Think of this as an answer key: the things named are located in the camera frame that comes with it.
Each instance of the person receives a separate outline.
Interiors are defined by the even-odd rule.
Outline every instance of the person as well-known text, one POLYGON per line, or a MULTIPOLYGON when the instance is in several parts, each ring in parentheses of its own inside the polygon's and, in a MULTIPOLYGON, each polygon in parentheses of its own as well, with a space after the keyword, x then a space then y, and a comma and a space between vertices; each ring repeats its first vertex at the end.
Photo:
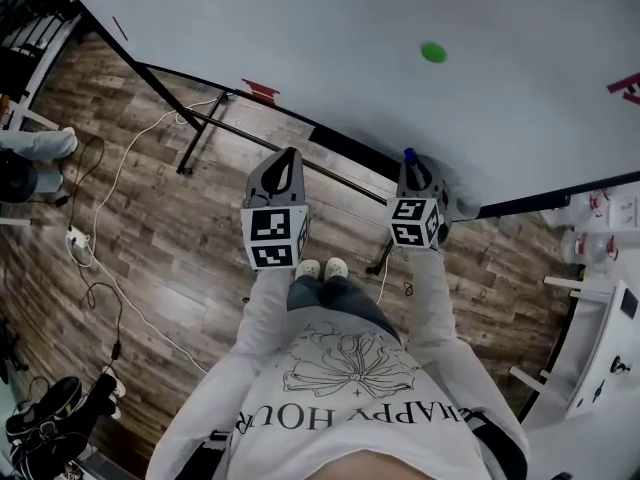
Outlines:
POLYGON ((34 193, 55 194, 63 177, 57 167, 33 166, 33 162, 51 162, 66 158, 78 147, 71 127, 60 131, 23 132, 0 130, 0 201, 19 203, 34 193))
POLYGON ((146 478, 524 480, 526 437, 456 335, 441 253, 410 257, 406 349, 344 261, 328 261, 324 283, 315 260, 291 286, 289 271, 260 272, 236 344, 180 409, 146 478))

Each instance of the power outlet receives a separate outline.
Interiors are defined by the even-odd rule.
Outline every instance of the power outlet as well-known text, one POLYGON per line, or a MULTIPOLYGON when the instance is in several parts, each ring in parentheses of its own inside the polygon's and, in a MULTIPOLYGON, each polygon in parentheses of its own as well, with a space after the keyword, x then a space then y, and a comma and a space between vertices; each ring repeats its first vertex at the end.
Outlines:
POLYGON ((71 229, 67 231, 67 240, 80 249, 86 249, 89 246, 89 235, 75 226, 71 226, 71 229))

